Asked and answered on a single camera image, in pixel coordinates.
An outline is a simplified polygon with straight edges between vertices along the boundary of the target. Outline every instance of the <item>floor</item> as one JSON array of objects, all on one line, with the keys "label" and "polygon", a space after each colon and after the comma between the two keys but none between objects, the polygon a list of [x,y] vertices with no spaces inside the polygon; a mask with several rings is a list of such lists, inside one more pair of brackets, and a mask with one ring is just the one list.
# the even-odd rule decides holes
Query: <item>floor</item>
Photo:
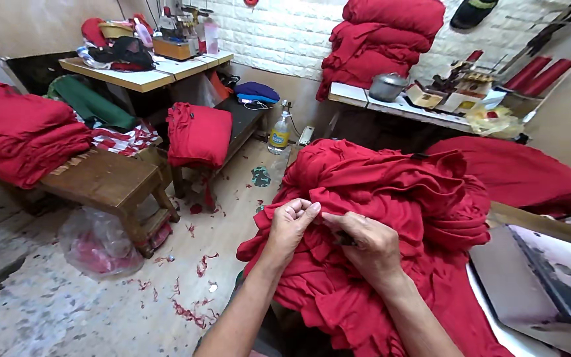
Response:
[{"label": "floor", "polygon": [[[277,193],[287,160],[249,140],[214,180],[218,212],[191,215],[180,201],[181,219],[154,257],[132,276],[102,281],[63,257],[56,232],[70,208],[35,218],[0,191],[0,356],[191,355],[228,302],[244,266],[237,246],[256,233],[252,216]],[[267,187],[252,181],[258,166],[268,171]],[[198,277],[202,257],[216,254]],[[159,257],[174,260],[155,263]],[[174,300],[209,316],[206,326],[176,314]]]}]

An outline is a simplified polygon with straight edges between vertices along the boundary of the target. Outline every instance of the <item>cooking pot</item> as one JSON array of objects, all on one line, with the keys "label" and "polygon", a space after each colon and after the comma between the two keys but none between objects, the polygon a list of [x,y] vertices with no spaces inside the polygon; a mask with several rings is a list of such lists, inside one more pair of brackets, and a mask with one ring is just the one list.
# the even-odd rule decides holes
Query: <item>cooking pot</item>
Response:
[{"label": "cooking pot", "polygon": [[369,88],[369,96],[380,101],[394,101],[408,85],[408,78],[397,73],[379,74]]}]

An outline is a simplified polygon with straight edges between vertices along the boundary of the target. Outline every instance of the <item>hand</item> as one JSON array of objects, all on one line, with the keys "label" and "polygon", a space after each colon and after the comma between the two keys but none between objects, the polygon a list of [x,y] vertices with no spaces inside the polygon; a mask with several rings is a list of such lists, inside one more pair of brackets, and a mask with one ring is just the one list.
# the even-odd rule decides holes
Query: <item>hand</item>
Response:
[{"label": "hand", "polygon": [[292,260],[294,249],[303,238],[303,232],[321,211],[319,202],[293,199],[275,210],[268,242],[261,257],[285,267]]},{"label": "hand", "polygon": [[404,276],[398,232],[354,212],[342,216],[324,212],[321,216],[331,230],[342,229],[356,241],[356,247],[342,246],[343,252],[375,289],[384,288],[390,280]]}]

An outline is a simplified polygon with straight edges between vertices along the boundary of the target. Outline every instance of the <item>white brick wall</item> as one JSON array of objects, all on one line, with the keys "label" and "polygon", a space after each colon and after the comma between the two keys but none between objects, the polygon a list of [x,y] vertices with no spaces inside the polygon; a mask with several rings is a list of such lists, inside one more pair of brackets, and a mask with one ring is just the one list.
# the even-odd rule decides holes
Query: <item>white brick wall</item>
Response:
[{"label": "white brick wall", "polygon": [[[552,10],[571,0],[500,0],[495,10],[474,30],[465,34],[448,26],[462,0],[444,0],[444,26],[432,49],[411,69],[413,78],[428,80],[456,59],[473,50],[484,50],[480,65],[492,67],[507,55],[518,53],[543,25],[506,16],[551,20]],[[321,62],[330,52],[329,36],[342,19],[343,4],[337,0],[259,0],[255,9],[243,0],[193,0],[192,4],[214,10],[220,26],[219,47],[235,53],[234,61],[258,69],[319,80]]]}]

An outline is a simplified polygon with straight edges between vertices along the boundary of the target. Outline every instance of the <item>basket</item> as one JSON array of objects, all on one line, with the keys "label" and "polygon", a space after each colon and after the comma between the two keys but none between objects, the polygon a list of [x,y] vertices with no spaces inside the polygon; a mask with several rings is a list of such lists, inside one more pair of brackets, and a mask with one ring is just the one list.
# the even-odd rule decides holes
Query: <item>basket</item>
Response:
[{"label": "basket", "polygon": [[105,38],[118,38],[121,36],[133,37],[133,29],[117,23],[103,22],[98,25]]}]

